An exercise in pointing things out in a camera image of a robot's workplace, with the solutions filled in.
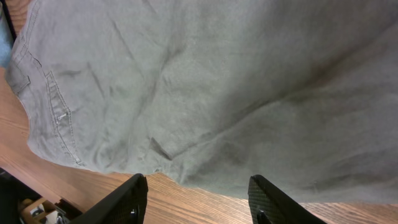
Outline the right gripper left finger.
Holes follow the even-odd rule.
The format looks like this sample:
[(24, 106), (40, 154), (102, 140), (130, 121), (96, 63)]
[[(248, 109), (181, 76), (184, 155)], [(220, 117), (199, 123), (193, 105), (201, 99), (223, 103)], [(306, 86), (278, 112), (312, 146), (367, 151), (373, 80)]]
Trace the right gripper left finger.
[(135, 174), (71, 224), (143, 224), (148, 184)]

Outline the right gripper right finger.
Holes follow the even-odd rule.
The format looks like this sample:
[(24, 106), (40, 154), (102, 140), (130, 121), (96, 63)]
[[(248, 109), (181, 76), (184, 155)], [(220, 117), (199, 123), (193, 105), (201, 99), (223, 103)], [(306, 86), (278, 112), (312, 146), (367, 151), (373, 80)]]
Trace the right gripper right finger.
[(250, 177), (248, 198), (253, 224), (326, 224), (261, 175)]

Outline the grey shorts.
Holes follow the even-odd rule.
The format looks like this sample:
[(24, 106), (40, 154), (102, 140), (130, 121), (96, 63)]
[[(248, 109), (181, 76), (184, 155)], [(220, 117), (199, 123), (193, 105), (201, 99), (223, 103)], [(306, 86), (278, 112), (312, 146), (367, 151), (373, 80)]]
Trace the grey shorts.
[(397, 202), (396, 1), (32, 1), (6, 81), (56, 164)]

